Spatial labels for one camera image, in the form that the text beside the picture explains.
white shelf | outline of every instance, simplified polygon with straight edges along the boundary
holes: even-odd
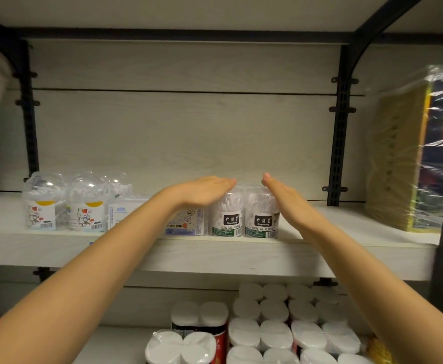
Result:
[[[365,215],[361,204],[314,205],[405,280],[429,280],[439,234],[409,233]],[[0,265],[62,267],[101,233],[33,232],[20,194],[0,193]],[[279,240],[160,236],[139,269],[271,276],[333,277],[322,257],[281,219]]]
[[[103,327],[95,330],[73,364],[139,364],[153,328]]]

forearm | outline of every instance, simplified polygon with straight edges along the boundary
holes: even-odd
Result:
[[[169,189],[155,195],[4,315],[0,363],[72,362],[176,212],[173,198]]]
[[[328,221],[301,231],[401,364],[443,362],[441,312]]]

hand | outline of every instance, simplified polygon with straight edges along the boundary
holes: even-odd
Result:
[[[210,176],[173,185],[168,189],[179,201],[180,208],[206,207],[220,200],[236,184],[234,178]]]
[[[284,183],[274,179],[270,174],[264,174],[264,184],[275,196],[280,212],[289,224],[295,227],[304,238],[306,231],[314,232],[324,227],[327,220],[312,207],[299,193]]]

lower shelf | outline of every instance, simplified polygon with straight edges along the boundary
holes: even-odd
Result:
[[[104,327],[95,330],[73,364],[139,364],[155,329]]]
[[[313,202],[404,280],[429,280],[438,234],[403,232],[365,215],[361,204]],[[32,232],[23,223],[20,194],[0,193],[0,265],[62,267],[101,233]],[[279,240],[160,236],[139,269],[270,276],[333,277],[321,255],[283,218]]]

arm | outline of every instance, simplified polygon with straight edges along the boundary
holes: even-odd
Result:
[[[262,181],[281,213],[324,257],[400,364],[443,363],[443,314],[365,248],[331,225],[294,189]]]
[[[204,177],[166,188],[97,239],[0,319],[0,364],[73,362],[170,216],[235,183]]]

